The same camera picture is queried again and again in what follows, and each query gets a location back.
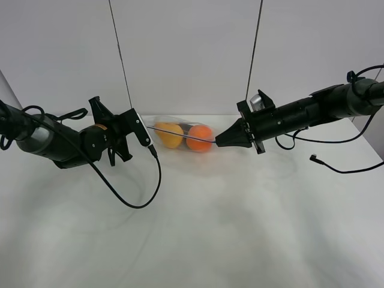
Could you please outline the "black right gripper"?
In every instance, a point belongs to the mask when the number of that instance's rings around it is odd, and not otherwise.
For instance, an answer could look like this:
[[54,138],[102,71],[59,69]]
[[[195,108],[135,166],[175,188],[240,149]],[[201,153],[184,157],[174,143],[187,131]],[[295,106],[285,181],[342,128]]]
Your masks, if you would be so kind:
[[282,118],[283,114],[286,113],[287,105],[254,112],[250,102],[243,100],[237,103],[237,108],[242,118],[237,119],[226,131],[215,137],[215,142],[219,148],[251,148],[253,144],[257,153],[262,154],[265,153],[264,140],[282,135],[285,132],[285,129],[278,126],[282,125]]

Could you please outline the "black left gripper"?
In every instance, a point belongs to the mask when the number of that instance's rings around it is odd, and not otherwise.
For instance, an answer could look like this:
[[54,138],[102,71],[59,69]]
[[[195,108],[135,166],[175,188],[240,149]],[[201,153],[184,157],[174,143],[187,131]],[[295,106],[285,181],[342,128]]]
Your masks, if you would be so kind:
[[132,159],[127,136],[134,133],[135,109],[120,115],[112,113],[96,96],[89,100],[94,124],[80,132],[81,148],[92,161],[99,161],[107,151],[110,165],[115,167],[118,156],[124,162]]

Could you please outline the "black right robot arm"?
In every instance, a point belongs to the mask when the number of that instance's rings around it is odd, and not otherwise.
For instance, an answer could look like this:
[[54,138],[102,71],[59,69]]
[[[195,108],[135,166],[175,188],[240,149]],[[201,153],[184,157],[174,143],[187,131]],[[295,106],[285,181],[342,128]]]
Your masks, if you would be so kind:
[[383,82],[361,79],[354,85],[334,85],[280,107],[261,90],[255,99],[262,104],[258,110],[245,100],[237,103],[241,117],[215,137],[218,147],[255,146],[262,154],[264,140],[343,118],[373,115],[383,106]]

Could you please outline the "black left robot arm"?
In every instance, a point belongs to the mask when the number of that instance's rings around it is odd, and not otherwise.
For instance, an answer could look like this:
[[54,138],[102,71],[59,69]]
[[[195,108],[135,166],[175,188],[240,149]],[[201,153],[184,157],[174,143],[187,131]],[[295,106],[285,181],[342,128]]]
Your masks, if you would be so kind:
[[122,161],[132,158],[127,135],[133,133],[142,146],[151,145],[149,133],[135,109],[120,115],[113,114],[99,97],[89,100],[94,124],[76,131],[62,123],[65,119],[81,119],[87,110],[82,108],[60,117],[40,111],[29,115],[26,110],[1,103],[1,149],[12,142],[24,152],[52,160],[60,169],[78,167],[101,159],[107,151],[110,165],[115,157]]

